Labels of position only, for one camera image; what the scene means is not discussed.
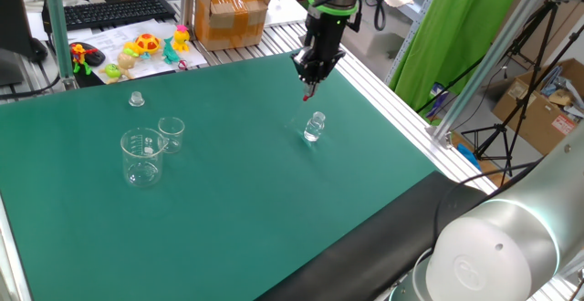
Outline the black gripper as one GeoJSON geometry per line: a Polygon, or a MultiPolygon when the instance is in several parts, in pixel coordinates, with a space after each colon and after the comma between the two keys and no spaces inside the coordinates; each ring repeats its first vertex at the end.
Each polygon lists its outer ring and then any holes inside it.
{"type": "Polygon", "coordinates": [[[324,81],[345,56],[339,44],[346,26],[345,16],[326,13],[309,14],[306,20],[305,47],[291,55],[299,80],[304,84],[304,96],[313,97],[324,81]]]}

